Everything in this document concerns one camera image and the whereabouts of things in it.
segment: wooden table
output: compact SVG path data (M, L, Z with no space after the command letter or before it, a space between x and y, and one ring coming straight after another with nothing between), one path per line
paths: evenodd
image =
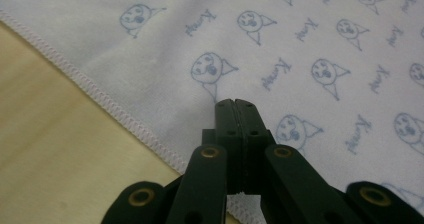
M128 185L177 176L0 23L0 223L100 223Z

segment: cartoon cat face print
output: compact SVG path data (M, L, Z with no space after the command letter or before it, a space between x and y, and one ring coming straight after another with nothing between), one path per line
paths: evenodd
M214 53L205 53L193 64L191 75L193 79L212 84L218 81L222 74L222 62Z

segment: black plastic part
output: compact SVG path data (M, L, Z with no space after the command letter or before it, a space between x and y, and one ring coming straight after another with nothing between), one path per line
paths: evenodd
M243 191L259 195L262 185L264 151L270 145L269 131L250 102L235 101L243 134Z
M164 188L156 183L138 182L121 192L106 215L102 224L159 224Z
M366 223L424 224L424 218L389 189L371 183L357 182L348 186L346 202Z
M224 223L227 153L216 145L193 152L166 223Z
M265 173L269 188L263 191L262 209L273 211L269 201L283 207L283 210L274 210L271 216L284 211L290 216L289 223L363 223L296 149L284 145L268 147Z
M238 121L238 112L234 101L227 99L215 105L215 144L227 150L227 192L236 194L242 187L242 145L243 135Z
M213 130L203 131L210 144ZM215 105L215 144L228 152L228 194L259 195L263 153L275 144L255 105L243 100L223 100Z

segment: metal screw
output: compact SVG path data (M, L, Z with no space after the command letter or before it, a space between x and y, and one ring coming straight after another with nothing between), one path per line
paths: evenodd
M203 157L206 158L215 158L219 155L219 150L214 147L207 147L200 152Z
M274 149L274 155L277 157L287 158L293 155L293 152L286 147L277 147Z
M386 207L392 204L392 201L386 193L373 187L361 187L359 194L369 203L377 206Z
M141 188L131 193L128 202L131 206L140 207L149 204L153 199L155 199L155 192L152 189Z

